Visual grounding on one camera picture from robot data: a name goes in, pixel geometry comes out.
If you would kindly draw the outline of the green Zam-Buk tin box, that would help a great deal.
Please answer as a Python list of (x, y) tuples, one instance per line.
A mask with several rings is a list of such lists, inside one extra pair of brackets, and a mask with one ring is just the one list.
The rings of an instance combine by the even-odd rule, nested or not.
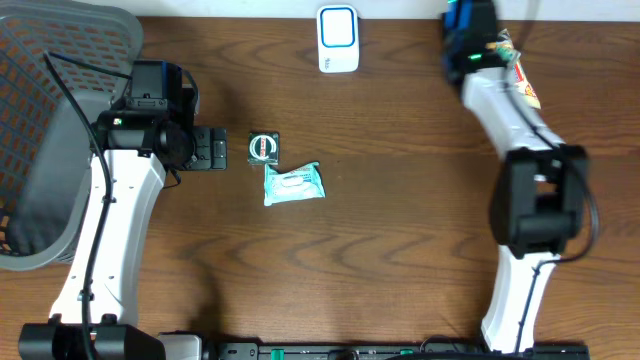
[(277, 132), (250, 133), (248, 136), (248, 163), (251, 165), (277, 165), (280, 141)]

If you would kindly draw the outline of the mint green wipes pack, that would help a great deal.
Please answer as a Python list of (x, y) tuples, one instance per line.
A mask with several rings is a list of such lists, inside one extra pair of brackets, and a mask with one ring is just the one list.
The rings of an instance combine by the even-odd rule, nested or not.
[(264, 172), (264, 205), (325, 198), (326, 193), (318, 171), (318, 162), (311, 162), (286, 173), (266, 165)]

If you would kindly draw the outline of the cream snack bag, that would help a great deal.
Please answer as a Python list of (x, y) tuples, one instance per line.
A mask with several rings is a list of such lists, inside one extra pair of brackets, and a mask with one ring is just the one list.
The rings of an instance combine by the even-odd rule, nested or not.
[(500, 58), (511, 67), (514, 76), (513, 84), (517, 91), (523, 96), (525, 102), (530, 107), (540, 110), (541, 104), (539, 98), (526, 76), (520, 61), (521, 53), (515, 49), (508, 30), (503, 29), (499, 31), (497, 34), (497, 41), (489, 43), (487, 48), (494, 50)]

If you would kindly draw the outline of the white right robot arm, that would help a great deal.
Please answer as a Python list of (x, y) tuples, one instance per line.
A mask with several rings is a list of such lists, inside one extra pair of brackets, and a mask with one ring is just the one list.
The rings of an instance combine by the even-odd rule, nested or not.
[(494, 2), (449, 2), (442, 15), (446, 77), (501, 161), (489, 207), (498, 268), (481, 334), (489, 352), (518, 356), (534, 350), (547, 283), (568, 263), (563, 253), (584, 211), (596, 218), (598, 209), (585, 149), (566, 144), (527, 103), (516, 84), (520, 54), (506, 44)]

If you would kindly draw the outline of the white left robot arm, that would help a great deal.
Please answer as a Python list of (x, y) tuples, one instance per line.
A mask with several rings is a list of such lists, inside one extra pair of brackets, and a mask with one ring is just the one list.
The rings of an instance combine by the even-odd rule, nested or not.
[(91, 189), (75, 258), (44, 323), (22, 327), (23, 359), (213, 359), (192, 332), (138, 329), (144, 242), (168, 175), (223, 170), (226, 131), (194, 123), (199, 90), (180, 66), (137, 60), (124, 92), (90, 121), (53, 77), (84, 126), (93, 153)]

